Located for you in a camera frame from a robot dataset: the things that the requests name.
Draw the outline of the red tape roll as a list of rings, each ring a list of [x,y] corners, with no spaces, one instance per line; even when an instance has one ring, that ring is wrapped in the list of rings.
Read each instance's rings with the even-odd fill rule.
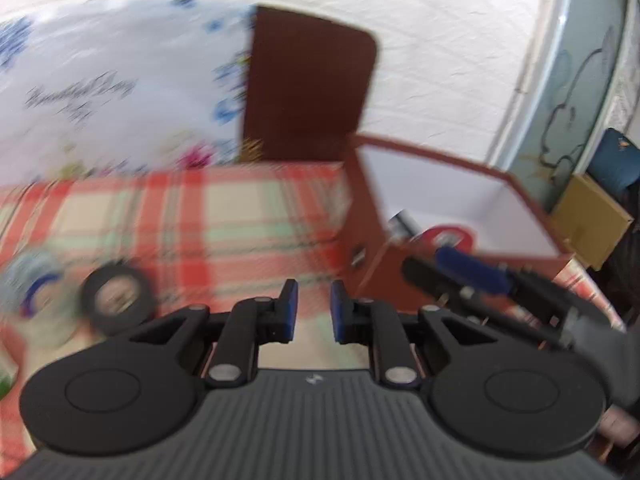
[[[439,224],[425,230],[419,236],[419,242],[433,252],[444,246],[456,248],[460,252],[472,252],[475,247],[475,234],[466,226]]]

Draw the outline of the cardboard box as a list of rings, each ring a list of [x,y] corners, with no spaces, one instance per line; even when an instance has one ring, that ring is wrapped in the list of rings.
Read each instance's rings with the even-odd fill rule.
[[[558,231],[585,268],[600,271],[634,217],[588,174],[574,174],[551,211]]]

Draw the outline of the plaid bed sheet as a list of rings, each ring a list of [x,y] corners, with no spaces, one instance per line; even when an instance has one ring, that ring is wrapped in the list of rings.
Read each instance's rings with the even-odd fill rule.
[[[585,453],[528,464],[469,450],[417,396],[375,385],[367,351],[333,339],[330,284],[343,258],[348,185],[335,164],[267,164],[39,182],[1,192],[1,255],[50,249],[74,278],[126,259],[160,313],[230,309],[299,284],[294,340],[260,352],[257,382],[217,393],[175,437],[111,460],[38,451],[1,403],[9,479],[603,479]]]

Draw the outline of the brown storage box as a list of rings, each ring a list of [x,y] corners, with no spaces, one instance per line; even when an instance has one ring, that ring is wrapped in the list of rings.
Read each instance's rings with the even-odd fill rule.
[[[555,278],[573,258],[542,210],[505,172],[439,152],[354,136],[344,153],[348,208],[338,232],[341,278],[354,297],[382,299],[412,312],[430,300],[400,272],[431,249],[393,231],[398,212],[423,233],[456,226],[487,263]]]

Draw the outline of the blue chair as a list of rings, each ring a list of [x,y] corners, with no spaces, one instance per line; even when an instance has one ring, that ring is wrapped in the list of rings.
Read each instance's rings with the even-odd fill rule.
[[[621,198],[640,176],[640,151],[623,133],[607,128],[587,169],[614,198]]]

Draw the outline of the black tape roll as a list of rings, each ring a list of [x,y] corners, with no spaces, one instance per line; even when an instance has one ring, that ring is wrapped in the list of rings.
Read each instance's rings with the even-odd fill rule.
[[[157,305],[151,281],[125,260],[105,263],[91,272],[80,286],[79,301],[91,327],[105,337],[148,322]]]

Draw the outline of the brown box lid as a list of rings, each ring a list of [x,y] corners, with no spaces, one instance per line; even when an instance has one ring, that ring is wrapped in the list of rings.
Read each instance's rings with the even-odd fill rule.
[[[378,54],[365,30],[258,6],[241,162],[338,162],[360,122]]]

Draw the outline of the floral white pillow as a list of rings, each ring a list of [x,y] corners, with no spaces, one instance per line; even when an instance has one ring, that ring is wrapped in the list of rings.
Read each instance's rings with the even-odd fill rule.
[[[86,0],[2,18],[2,183],[235,162],[255,14]]]

